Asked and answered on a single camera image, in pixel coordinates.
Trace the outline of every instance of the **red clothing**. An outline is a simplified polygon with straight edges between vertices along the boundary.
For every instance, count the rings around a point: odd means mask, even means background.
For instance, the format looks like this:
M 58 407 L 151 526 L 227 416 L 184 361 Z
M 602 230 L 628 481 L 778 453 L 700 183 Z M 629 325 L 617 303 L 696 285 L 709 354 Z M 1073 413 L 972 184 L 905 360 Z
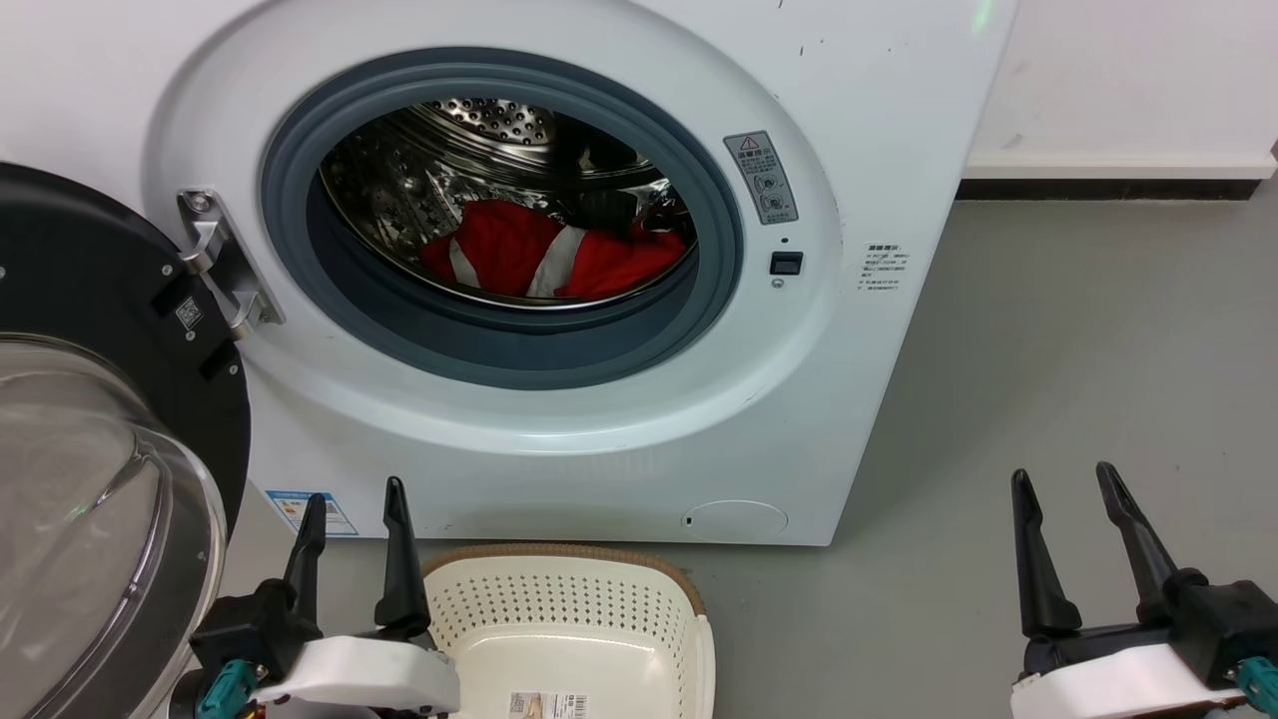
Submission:
M 548 253 L 555 243 L 560 243 L 558 250 Z M 496 294 L 528 296 L 534 276 L 542 272 L 552 278 L 567 277 L 566 282 L 553 282 L 558 284 L 555 296 L 602 299 L 657 276 L 685 249 L 675 232 L 647 231 L 638 221 L 629 239 L 603 230 L 581 236 L 581 230 L 535 209 L 504 199 L 482 199 L 468 203 L 456 231 L 427 243 L 419 258 L 447 280 Z

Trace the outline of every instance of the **warning label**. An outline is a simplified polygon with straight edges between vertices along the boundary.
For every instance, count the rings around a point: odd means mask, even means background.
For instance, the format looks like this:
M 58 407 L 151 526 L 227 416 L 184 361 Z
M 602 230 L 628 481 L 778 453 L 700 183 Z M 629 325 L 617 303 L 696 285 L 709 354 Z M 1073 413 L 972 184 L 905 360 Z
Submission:
M 745 184 L 754 195 L 754 207 L 759 211 L 759 221 L 766 225 L 792 222 L 799 218 L 795 197 L 790 192 L 786 170 L 781 157 L 772 148 L 768 133 L 750 132 L 730 134 L 723 144 L 732 153 L 736 167 L 741 170 Z
M 280 511 L 280 515 L 284 515 L 289 525 L 293 525 L 294 533 L 302 527 L 302 517 L 305 516 L 307 502 L 312 494 L 314 493 L 266 490 L 266 498 Z M 359 533 L 355 531 L 355 526 L 346 518 L 346 513 L 341 511 L 341 507 L 337 507 L 337 501 L 328 493 L 322 494 L 327 510 L 325 512 L 325 534 L 331 538 L 358 538 Z
M 910 253 L 900 244 L 866 244 L 856 289 L 900 289 L 901 276 L 909 261 Z

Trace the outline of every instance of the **barcode label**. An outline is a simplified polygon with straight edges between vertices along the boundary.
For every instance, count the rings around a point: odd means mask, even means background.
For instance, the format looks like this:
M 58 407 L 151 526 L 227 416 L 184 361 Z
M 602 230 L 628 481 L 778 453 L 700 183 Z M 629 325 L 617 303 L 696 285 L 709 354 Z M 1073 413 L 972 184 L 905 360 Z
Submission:
M 510 692 L 510 719 L 589 719 L 584 693 Z

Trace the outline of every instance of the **open washer door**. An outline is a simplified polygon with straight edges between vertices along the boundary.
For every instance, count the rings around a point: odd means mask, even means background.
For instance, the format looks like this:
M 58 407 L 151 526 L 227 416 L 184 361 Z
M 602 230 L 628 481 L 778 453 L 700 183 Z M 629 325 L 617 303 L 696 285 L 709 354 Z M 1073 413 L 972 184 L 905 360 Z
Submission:
M 248 466 L 233 332 L 146 220 L 0 163 L 0 719 L 144 716 Z

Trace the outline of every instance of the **plastic laundry basket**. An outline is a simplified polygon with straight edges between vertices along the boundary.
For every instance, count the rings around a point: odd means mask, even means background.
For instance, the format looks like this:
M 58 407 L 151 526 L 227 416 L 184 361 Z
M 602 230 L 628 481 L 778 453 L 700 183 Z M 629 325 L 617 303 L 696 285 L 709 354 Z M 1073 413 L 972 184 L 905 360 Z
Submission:
M 422 568 L 458 663 L 454 719 L 711 719 L 714 641 L 695 587 L 630 552 L 489 545 Z

